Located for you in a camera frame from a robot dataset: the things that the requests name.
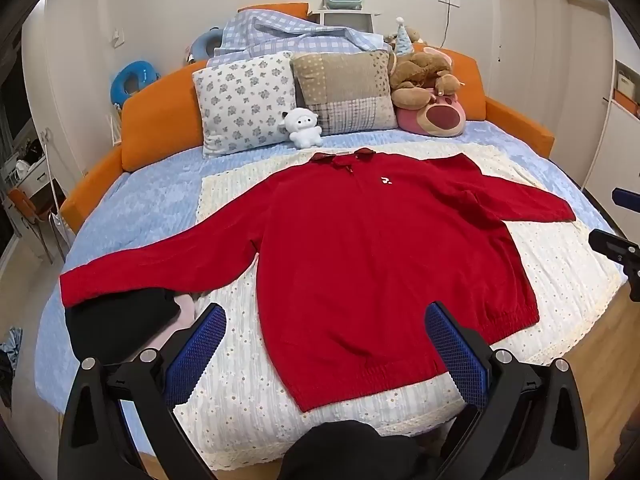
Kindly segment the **red knit sweater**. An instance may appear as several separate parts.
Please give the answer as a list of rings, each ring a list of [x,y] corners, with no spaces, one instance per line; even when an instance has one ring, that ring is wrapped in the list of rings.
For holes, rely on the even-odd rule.
[[[67,309],[150,287],[209,292],[254,266],[269,359],[306,412],[442,374],[424,332],[433,301],[490,343],[536,324],[508,223],[574,218],[562,198],[462,154],[322,154],[191,229],[65,272],[61,296]]]

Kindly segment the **folded black garment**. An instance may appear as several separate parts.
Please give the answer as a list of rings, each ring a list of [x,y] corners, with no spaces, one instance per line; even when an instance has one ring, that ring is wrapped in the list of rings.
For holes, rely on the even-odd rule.
[[[180,307],[168,289],[114,292],[65,310],[73,354],[78,361],[125,361],[178,318]]]

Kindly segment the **folded pink garment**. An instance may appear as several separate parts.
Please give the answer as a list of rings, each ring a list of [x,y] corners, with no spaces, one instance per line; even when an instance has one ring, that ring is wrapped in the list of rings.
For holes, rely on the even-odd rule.
[[[173,333],[189,328],[195,318],[191,295],[167,289],[149,290],[134,308],[134,350],[127,360],[132,361],[147,348],[160,350]]]

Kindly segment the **pink bear face cushion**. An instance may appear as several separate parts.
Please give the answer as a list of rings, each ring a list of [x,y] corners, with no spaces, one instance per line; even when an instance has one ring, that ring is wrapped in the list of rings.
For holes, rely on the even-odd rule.
[[[397,107],[396,117],[399,128],[421,136],[452,138],[461,134],[466,124],[458,96],[436,96],[433,91],[430,100],[418,110]]]

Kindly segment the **brown plush bear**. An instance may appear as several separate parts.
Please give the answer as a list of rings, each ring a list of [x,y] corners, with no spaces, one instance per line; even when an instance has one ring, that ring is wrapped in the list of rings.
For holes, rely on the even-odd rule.
[[[420,110],[438,98],[455,98],[463,86],[452,73],[450,58],[434,49],[394,55],[390,98],[397,108]]]

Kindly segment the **light blue quilted mattress pad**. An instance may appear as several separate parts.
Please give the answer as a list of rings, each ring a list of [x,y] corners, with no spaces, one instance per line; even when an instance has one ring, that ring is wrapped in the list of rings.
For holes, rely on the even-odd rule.
[[[605,222],[578,187],[550,160],[489,122],[470,122],[452,139],[401,130],[329,136],[329,152],[367,146],[416,158],[465,154],[485,174],[538,186],[574,210],[572,223],[513,223],[510,232],[536,294],[540,319],[506,338],[505,349],[522,361],[547,364],[569,352],[604,315],[623,286],[619,266],[597,255],[588,235]],[[273,171],[298,164],[306,154],[288,144],[207,157],[190,148],[130,174],[106,191],[80,228],[66,264],[151,244],[183,231],[233,200]],[[260,333],[254,270],[201,296],[224,308],[227,330],[206,372],[175,416],[209,466],[232,470],[270,462],[313,426],[360,420],[380,434],[423,434],[452,419],[462,399],[448,375],[376,396],[299,411],[272,367]]]

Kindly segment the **orange desk chair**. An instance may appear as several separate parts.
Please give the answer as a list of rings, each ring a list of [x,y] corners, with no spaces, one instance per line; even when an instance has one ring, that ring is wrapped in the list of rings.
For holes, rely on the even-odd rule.
[[[40,245],[42,246],[44,254],[47,256],[49,262],[53,262],[53,256],[49,246],[47,245],[46,238],[44,237],[42,227],[45,224],[49,226],[52,232],[58,253],[62,259],[65,259],[61,243],[61,235],[54,223],[54,214],[56,213],[55,203],[49,202],[43,206],[36,206],[19,188],[12,188],[12,190],[9,190],[8,196],[17,211],[20,213],[24,222],[40,241]]]

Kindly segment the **party hat plush toy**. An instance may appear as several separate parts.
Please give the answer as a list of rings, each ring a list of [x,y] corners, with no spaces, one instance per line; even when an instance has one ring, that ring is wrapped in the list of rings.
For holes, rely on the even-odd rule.
[[[383,37],[384,42],[392,48],[396,55],[408,55],[414,51],[415,44],[424,44],[421,35],[415,29],[408,27],[401,16],[396,18],[396,24],[396,32]]]

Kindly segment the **white desk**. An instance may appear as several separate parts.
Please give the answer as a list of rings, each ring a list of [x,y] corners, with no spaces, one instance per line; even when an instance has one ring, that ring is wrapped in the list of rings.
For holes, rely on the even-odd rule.
[[[15,153],[1,167],[2,190],[8,194],[14,188],[32,198],[49,184],[47,161],[44,156],[33,164],[20,159]]]

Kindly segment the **white bedside shelf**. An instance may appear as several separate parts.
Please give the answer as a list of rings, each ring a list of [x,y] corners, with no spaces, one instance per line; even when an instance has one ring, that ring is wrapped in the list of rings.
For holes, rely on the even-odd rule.
[[[374,19],[378,13],[363,10],[313,10],[307,14],[307,20],[321,26],[344,26],[358,32],[374,33]]]

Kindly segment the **small white plush toy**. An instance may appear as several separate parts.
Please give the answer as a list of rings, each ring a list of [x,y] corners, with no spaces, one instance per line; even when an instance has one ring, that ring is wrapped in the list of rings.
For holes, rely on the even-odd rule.
[[[296,107],[283,112],[280,127],[298,150],[322,145],[322,128],[318,125],[318,115],[308,108]]]

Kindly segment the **white blue floral pillow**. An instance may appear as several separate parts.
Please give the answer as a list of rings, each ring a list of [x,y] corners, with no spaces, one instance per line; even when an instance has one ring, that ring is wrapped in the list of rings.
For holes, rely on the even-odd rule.
[[[221,156],[288,140],[282,115],[296,107],[292,53],[282,51],[192,74],[203,154]]]

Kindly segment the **blue neck pillow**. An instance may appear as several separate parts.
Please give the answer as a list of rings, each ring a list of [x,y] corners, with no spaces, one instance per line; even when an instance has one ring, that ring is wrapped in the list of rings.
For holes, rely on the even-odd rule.
[[[223,34],[221,28],[212,27],[198,36],[186,50],[186,64],[207,61],[211,58],[214,51],[220,47]]]
[[[160,73],[148,61],[134,61],[125,66],[111,84],[110,97],[120,110],[135,93],[160,79]]]

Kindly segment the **blue checkered duvet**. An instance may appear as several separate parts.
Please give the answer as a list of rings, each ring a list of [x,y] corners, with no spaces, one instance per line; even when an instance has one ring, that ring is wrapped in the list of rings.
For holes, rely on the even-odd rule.
[[[239,12],[222,30],[221,45],[207,61],[217,67],[282,51],[353,54],[389,51],[383,37],[346,26],[326,26],[271,10]]]

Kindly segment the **orange round bed frame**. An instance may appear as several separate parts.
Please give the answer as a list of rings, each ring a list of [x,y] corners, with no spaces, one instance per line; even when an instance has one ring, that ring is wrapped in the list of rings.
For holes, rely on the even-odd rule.
[[[449,49],[444,52],[452,58],[454,74],[466,84],[460,98],[467,118],[487,120],[525,142],[539,156],[550,156],[554,136],[548,129],[486,96],[474,58]],[[203,66],[197,62],[180,68],[125,103],[122,143],[97,162],[62,203],[61,216],[73,232],[80,230],[121,174],[202,143],[200,112],[191,73]]]

